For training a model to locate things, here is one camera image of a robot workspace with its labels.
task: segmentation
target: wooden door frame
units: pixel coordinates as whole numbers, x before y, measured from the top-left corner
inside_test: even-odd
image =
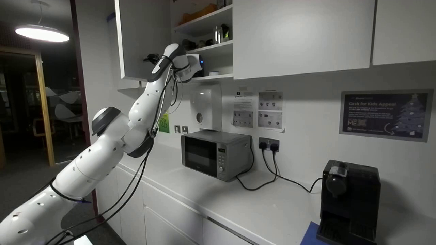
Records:
[[[27,50],[15,50],[8,47],[0,47],[1,54],[12,54],[12,55],[24,55],[24,56],[34,56],[37,76],[38,76],[38,89],[39,89],[39,101],[41,101],[41,111],[42,111],[42,120],[43,120],[43,131],[45,131],[45,145],[46,145],[46,154],[49,167],[54,168],[54,148],[53,148],[53,137],[52,137],[52,126],[50,126],[50,114],[49,105],[45,95],[45,81],[43,81],[43,67],[41,54],[35,51]]]

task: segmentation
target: doorway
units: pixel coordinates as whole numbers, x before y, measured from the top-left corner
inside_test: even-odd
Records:
[[[38,52],[0,47],[0,168],[8,159],[26,154],[23,148],[39,146],[54,168],[53,127],[50,123],[42,59]]]

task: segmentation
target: ceiling light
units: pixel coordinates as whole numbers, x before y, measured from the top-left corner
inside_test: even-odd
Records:
[[[57,29],[39,27],[39,25],[19,27],[15,29],[15,33],[26,39],[45,41],[45,43],[68,43],[69,41],[69,37],[65,33],[61,33]]]

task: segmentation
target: sign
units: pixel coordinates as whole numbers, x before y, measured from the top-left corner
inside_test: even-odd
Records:
[[[426,141],[432,95],[432,90],[343,93],[341,133]]]

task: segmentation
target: microwave door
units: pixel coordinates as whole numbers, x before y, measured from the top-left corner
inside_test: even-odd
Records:
[[[196,139],[187,139],[185,167],[217,178],[217,145]]]

